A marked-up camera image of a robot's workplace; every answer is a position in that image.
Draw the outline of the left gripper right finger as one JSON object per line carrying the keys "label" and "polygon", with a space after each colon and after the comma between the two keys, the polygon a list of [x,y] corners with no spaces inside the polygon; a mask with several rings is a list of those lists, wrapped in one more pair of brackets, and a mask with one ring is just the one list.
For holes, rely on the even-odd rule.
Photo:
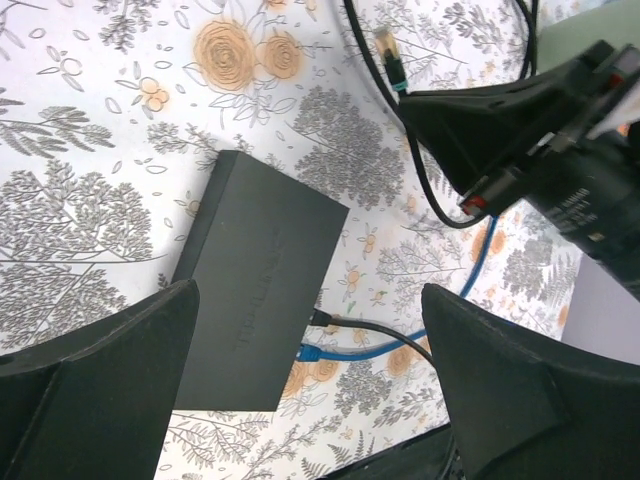
{"label": "left gripper right finger", "polygon": [[638,478],[638,366],[435,284],[422,290],[422,315],[467,478]]}

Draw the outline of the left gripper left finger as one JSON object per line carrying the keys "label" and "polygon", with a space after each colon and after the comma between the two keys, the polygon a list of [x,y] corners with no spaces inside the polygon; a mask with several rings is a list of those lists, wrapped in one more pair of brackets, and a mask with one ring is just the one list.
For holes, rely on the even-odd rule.
{"label": "left gripper left finger", "polygon": [[183,280],[1,358],[4,479],[151,479],[195,329]]}

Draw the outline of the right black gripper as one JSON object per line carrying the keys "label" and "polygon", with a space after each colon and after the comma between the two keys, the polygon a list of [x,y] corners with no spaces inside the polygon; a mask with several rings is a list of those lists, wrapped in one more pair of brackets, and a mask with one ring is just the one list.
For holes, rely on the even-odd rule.
{"label": "right black gripper", "polygon": [[399,113],[454,190],[468,192],[464,213],[496,216],[526,199],[637,297],[639,119],[626,136],[616,129],[587,137],[622,48],[599,41],[526,80],[412,92]]}

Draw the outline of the black network switch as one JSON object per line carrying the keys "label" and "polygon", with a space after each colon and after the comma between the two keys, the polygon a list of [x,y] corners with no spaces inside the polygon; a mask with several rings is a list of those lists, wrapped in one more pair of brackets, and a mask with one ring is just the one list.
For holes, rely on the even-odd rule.
{"label": "black network switch", "polygon": [[348,213],[246,153],[218,154],[172,276],[200,295],[176,409],[276,410]]}

